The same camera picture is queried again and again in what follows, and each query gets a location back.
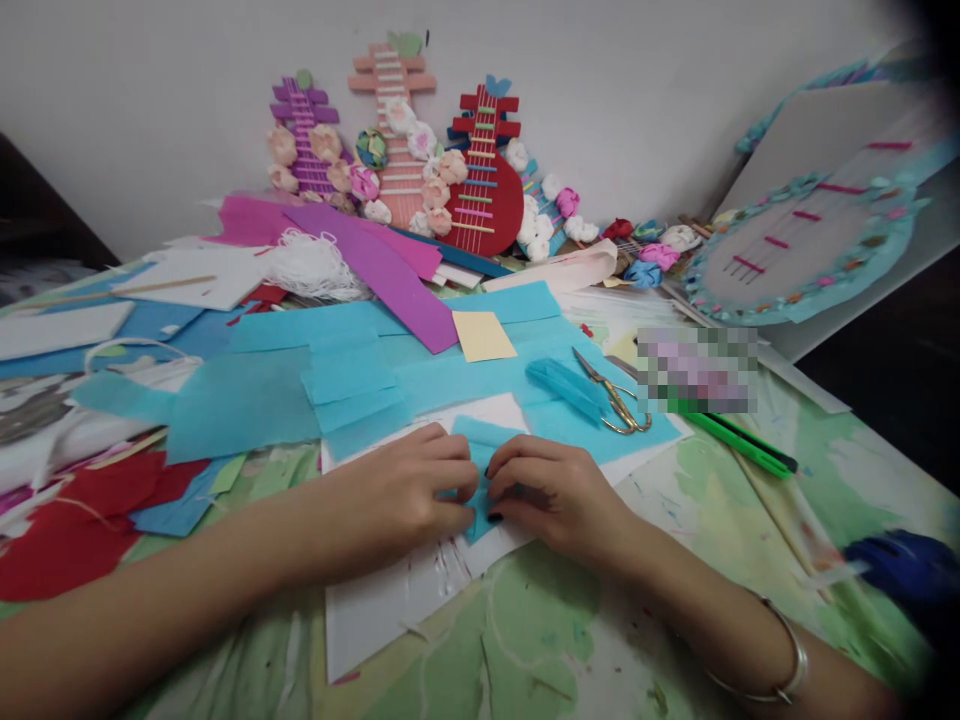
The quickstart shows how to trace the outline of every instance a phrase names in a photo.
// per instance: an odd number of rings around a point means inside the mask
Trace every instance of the white wall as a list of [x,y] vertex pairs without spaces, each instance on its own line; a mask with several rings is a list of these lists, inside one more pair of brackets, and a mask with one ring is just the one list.
[[438,131],[486,73],[595,221],[698,210],[742,132],[813,76],[912,35],[889,0],[3,0],[0,129],[122,259],[215,232],[196,201],[260,187],[270,86],[346,85],[386,31],[430,29]]

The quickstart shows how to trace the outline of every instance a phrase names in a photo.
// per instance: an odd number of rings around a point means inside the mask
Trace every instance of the red paper guitar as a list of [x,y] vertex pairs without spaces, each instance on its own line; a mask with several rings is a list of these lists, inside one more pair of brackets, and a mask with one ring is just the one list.
[[453,129],[470,136],[467,179],[450,187],[447,210],[453,230],[437,239],[490,257],[503,252],[517,239],[523,221],[523,182],[497,152],[497,136],[517,137],[520,123],[500,119],[501,113],[516,112],[520,100],[496,98],[483,85],[476,95],[461,95],[460,107],[473,117],[453,119]]

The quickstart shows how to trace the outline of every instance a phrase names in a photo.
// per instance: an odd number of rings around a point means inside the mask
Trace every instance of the wooden stick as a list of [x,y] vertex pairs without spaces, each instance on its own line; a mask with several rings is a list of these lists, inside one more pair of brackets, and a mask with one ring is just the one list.
[[77,295],[76,297],[60,298],[58,300],[49,300],[47,302],[34,303],[33,305],[24,305],[24,307],[25,308],[55,307],[57,305],[67,305],[73,302],[83,302],[85,300],[100,300],[106,297],[123,297],[126,295],[134,295],[136,293],[151,292],[152,290],[166,290],[167,288],[181,287],[183,285],[195,285],[196,283],[211,282],[216,279],[217,279],[216,275],[204,275],[202,277],[187,278],[186,280],[174,280],[166,283],[154,283],[153,285],[141,285],[140,287],[132,287],[126,290],[108,290],[107,292],[102,292],[102,293],[91,293],[89,295]]

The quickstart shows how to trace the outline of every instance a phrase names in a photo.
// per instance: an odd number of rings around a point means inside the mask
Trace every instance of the right hand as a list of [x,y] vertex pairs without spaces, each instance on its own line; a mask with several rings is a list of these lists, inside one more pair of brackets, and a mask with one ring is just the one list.
[[[610,487],[586,450],[531,435],[500,447],[487,468],[491,514],[520,523],[559,553],[617,573],[650,526]],[[511,490],[524,486],[519,492]]]

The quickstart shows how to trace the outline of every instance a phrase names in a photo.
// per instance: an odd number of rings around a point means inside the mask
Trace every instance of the left hand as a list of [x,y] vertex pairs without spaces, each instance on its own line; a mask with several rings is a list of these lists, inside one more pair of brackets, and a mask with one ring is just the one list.
[[478,479],[467,439],[434,423],[271,498],[290,581],[343,582],[463,532]]

